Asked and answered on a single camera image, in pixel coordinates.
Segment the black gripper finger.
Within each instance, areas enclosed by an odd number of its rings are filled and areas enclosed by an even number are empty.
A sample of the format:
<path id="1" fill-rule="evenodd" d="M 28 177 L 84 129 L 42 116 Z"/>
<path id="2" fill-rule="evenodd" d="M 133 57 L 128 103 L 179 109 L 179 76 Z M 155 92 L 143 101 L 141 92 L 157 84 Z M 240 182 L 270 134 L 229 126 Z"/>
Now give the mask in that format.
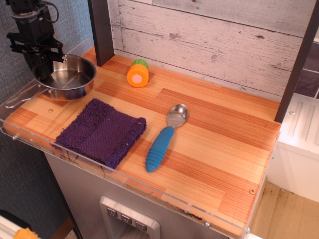
<path id="1" fill-rule="evenodd" d="M 33 52 L 28 52 L 28 51 L 24 51 L 23 52 L 23 56 L 29 66 L 30 69 L 32 69 L 34 67 L 34 60 L 33 60 L 33 56 L 34 53 Z"/>
<path id="2" fill-rule="evenodd" d="M 34 55 L 32 73 L 37 80 L 49 77 L 53 73 L 53 61 L 45 55 Z"/>

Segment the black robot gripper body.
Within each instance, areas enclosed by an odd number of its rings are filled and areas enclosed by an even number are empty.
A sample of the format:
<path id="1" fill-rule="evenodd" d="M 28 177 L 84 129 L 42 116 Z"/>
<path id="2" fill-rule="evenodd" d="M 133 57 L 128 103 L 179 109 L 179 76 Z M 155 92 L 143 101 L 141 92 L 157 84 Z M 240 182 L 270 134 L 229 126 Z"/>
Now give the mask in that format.
<path id="1" fill-rule="evenodd" d="M 18 33 L 8 33 L 11 48 L 18 53 L 39 53 L 49 60 L 65 62 L 67 56 L 63 53 L 63 44 L 54 38 L 51 17 L 44 14 L 13 14 Z"/>

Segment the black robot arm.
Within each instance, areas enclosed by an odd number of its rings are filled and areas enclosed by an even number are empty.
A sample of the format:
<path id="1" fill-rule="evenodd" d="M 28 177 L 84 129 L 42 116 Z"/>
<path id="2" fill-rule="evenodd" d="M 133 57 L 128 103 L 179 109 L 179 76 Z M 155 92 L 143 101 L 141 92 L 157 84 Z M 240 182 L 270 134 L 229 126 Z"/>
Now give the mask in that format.
<path id="1" fill-rule="evenodd" d="M 55 4 L 45 0 L 7 0 L 11 8 L 11 17 L 15 20 L 18 33 L 8 33 L 13 52 L 24 58 L 36 78 L 49 77 L 54 69 L 53 62 L 64 63 L 67 57 L 63 53 L 63 44 L 54 38 L 53 24 L 59 19 L 52 19 L 49 6 L 56 10 Z"/>

